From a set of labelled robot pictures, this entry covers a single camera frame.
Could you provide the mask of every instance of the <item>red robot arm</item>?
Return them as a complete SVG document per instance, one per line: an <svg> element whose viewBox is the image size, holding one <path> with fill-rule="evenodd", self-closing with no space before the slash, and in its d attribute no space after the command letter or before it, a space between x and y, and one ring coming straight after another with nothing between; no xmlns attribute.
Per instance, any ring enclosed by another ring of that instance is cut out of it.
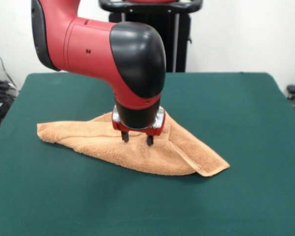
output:
<svg viewBox="0 0 295 236"><path fill-rule="evenodd" d="M55 71L105 80L112 87L121 123L114 123L114 128L158 135L161 130L153 133L151 128L158 116L166 72L161 37L154 28L140 23L78 17L79 3L31 1L38 58Z"/></svg>

